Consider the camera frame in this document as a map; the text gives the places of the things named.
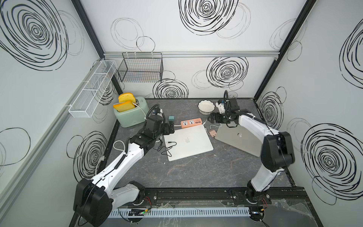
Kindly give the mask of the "pink usb charger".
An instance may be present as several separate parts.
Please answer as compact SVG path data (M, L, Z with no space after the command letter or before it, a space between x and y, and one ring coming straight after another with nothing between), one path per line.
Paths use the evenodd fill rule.
M216 131L215 130L210 130L209 132L211 137L216 137Z

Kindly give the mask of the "orange power strip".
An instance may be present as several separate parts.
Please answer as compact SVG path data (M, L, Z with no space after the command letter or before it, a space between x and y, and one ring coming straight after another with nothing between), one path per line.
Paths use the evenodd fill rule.
M185 121L181 121L181 128L185 129L185 128L190 128L190 127L194 127L194 126L198 126L198 125L202 125L202 124L203 124L203 121L201 120L201 118L185 120Z

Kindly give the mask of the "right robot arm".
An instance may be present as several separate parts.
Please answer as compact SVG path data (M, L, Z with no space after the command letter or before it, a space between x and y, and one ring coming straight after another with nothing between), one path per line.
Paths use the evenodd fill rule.
M245 191L246 200L251 204L262 200L276 177L295 162L291 135L286 131L280 132L269 127L252 113L245 111L211 113L208 121L225 125L235 122L236 125L249 130L262 142L262 165L255 177L248 182Z

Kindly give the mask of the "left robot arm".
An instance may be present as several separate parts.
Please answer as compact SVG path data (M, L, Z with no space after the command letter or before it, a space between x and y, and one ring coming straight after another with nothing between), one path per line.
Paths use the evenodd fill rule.
M174 132L174 117L170 116L168 120L159 114L147 117L143 128L127 139L124 151L111 164L93 178L83 178L78 182L74 212L86 223L99 227L114 209L129 202L142 203L145 193L141 184L132 181L122 188L115 187L158 139Z

